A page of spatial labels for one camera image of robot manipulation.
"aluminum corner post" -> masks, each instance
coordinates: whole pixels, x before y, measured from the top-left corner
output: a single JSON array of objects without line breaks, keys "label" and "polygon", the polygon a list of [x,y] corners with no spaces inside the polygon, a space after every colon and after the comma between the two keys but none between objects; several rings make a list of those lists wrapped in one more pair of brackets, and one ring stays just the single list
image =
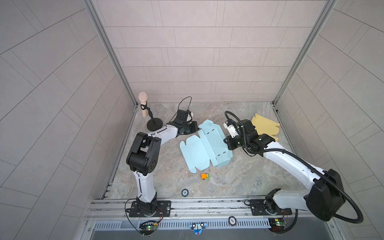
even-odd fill
[{"label": "aluminum corner post", "polygon": [[112,45],[108,40],[107,34],[104,31],[103,25],[101,24],[101,21],[99,19],[99,16],[96,13],[96,10],[94,8],[92,1],[91,0],[83,0],[83,2],[84,2],[84,6],[85,6],[89,16],[91,17],[92,23],[95,26],[96,31],[100,36],[101,42],[105,46],[105,49],[107,50],[108,55],[111,57],[112,64],[115,67],[119,78],[123,82],[124,87],[127,89],[128,94],[131,97],[133,104],[135,106],[137,106],[137,101],[135,99],[135,95],[133,94],[132,89],[129,87],[127,78],[125,77],[124,72],[120,66],[120,63],[116,57],[116,54],[113,51]]},{"label": "aluminum corner post", "polygon": [[279,92],[277,93],[275,99],[273,100],[273,104],[275,106],[280,101],[281,96],[283,95],[284,91],[288,87],[288,84],[291,82],[297,69],[299,69],[300,64],[302,63],[305,55],[308,53],[309,49],[311,48],[314,40],[316,39],[317,35],[319,34],[325,21],[328,19],[329,15],[331,14],[333,6],[335,5],[336,2],[337,2],[337,0],[328,0],[327,3],[324,5],[322,11],[320,12],[319,17],[316,20],[316,23],[313,25],[313,28],[312,28],[310,34],[308,35],[307,40],[305,41],[303,47],[301,48],[299,54],[297,55],[296,60],[293,63],[290,71],[288,72],[287,77],[285,78]]}]

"thin black wire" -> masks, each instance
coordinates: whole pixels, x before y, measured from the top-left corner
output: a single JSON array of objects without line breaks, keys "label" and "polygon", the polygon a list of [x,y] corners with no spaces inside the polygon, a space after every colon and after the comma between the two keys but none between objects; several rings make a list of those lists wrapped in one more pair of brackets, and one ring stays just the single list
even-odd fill
[{"label": "thin black wire", "polygon": [[[191,102],[192,102],[192,97],[191,97],[191,96],[188,96],[188,97],[184,98],[183,100],[181,100],[181,102],[179,102],[179,105],[177,106],[177,110],[179,110],[180,104],[181,104],[185,99],[187,99],[187,98],[191,98],[191,100],[189,101],[189,105],[188,105],[187,110],[189,109],[189,106],[191,105]],[[177,114],[177,111],[176,111],[175,115],[173,115],[173,117],[171,117],[171,119],[170,119],[168,122],[172,121],[172,119],[174,118],[174,116],[176,116],[176,114]]]},{"label": "thin black wire", "polygon": [[125,204],[124,204],[124,211],[125,211],[125,216],[127,217],[128,221],[130,222],[130,224],[132,225],[132,227],[141,235],[142,233],[137,230],[137,228],[132,224],[131,220],[128,218],[128,214],[127,214],[127,202],[130,201],[130,200],[134,200],[136,198],[132,198],[132,199],[128,199]]}]

